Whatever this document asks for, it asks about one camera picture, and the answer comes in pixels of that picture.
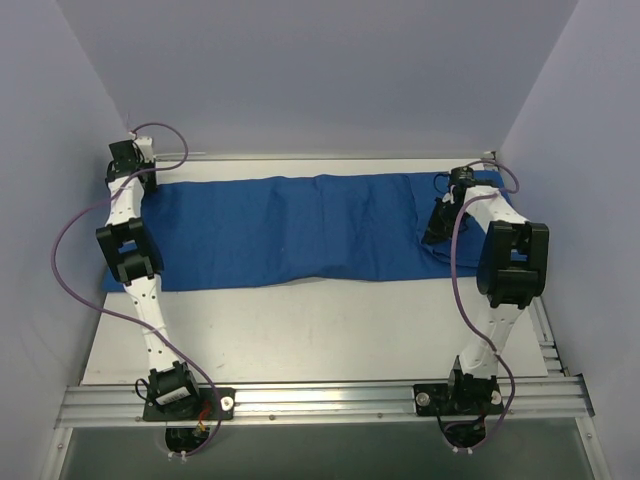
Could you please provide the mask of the blue surgical cloth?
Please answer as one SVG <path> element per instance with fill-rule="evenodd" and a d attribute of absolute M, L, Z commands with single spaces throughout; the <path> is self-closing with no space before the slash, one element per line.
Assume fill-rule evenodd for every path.
<path fill-rule="evenodd" d="M 422 241 L 441 185 L 434 173 L 179 182 L 146 196 L 142 218 L 166 291 L 469 277 L 485 238 L 475 221 L 456 243 Z"/>

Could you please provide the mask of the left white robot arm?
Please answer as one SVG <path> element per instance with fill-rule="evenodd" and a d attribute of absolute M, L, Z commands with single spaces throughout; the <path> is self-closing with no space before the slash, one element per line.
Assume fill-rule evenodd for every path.
<path fill-rule="evenodd" d="M 111 200 L 109 216 L 96 238 L 113 278 L 129 295 L 143 336 L 150 372 L 143 383 L 147 402 L 167 408 L 179 419 L 194 417 L 202 395 L 186 363 L 168 346 L 168 332 L 159 302 L 164 264 L 141 214 L 146 193 L 157 188 L 153 141 L 149 137 L 109 145 L 112 161 L 106 186 Z"/>

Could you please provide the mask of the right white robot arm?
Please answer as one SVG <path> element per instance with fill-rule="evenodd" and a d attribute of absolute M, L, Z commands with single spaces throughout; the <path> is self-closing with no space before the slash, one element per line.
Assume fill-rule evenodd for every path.
<path fill-rule="evenodd" d="M 473 332 L 458 361 L 462 373 L 474 379 L 497 375 L 513 325 L 546 284 L 549 228 L 519 214 L 506 193 L 497 183 L 477 177 L 470 166 L 451 170 L 447 190 L 435 200 L 422 238 L 429 247 L 450 247 L 454 300 Z M 463 312 L 457 284 L 462 225 L 469 219 L 484 233 L 476 285 L 486 303 L 476 321 Z"/>

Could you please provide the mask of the back aluminium rail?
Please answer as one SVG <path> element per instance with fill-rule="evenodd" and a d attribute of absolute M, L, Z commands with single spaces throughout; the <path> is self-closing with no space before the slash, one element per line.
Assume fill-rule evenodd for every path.
<path fill-rule="evenodd" d="M 488 157 L 489 152 L 481 153 L 438 153 L 438 152 L 320 152 L 320 153 L 190 153 L 190 161 L 249 161 L 249 160 L 391 160 L 391 159 L 479 159 Z"/>

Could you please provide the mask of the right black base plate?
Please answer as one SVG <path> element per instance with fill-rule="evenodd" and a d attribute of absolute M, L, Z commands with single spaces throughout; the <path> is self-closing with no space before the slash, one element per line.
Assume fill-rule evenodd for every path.
<path fill-rule="evenodd" d="M 499 388 L 487 382 L 470 386 L 423 383 L 414 384 L 412 390 L 420 417 L 498 415 L 504 411 Z"/>

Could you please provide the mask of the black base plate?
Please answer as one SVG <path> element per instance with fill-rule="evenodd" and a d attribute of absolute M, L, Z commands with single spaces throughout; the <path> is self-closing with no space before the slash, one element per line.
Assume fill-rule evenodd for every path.
<path fill-rule="evenodd" d="M 498 415 L 504 411 L 499 388 L 487 382 L 470 386 L 423 383 L 414 384 L 412 390 L 420 417 Z"/>
<path fill-rule="evenodd" d="M 153 400 L 147 400 L 142 414 L 146 422 L 231 420 L 234 416 L 236 390 L 218 388 L 217 399 L 210 387 L 201 387 L 196 395 L 181 387 Z"/>

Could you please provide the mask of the front aluminium rail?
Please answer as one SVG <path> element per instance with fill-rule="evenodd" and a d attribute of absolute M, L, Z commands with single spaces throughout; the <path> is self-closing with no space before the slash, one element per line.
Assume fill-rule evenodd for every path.
<path fill-rule="evenodd" d="M 235 384 L 234 416 L 225 426 L 425 423 L 415 413 L 411 381 Z M 69 388 L 58 428 L 143 427 L 142 401 L 124 385 Z M 508 420 L 564 419 L 594 414 L 579 377 L 521 378 Z"/>

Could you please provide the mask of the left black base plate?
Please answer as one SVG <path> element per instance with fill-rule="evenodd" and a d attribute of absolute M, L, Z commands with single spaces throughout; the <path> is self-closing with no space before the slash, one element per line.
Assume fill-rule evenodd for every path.
<path fill-rule="evenodd" d="M 201 387 L 196 395 L 181 387 L 153 400 L 147 400 L 142 414 L 146 422 L 231 420 L 234 416 L 236 390 L 218 388 L 217 399 L 210 387 Z"/>

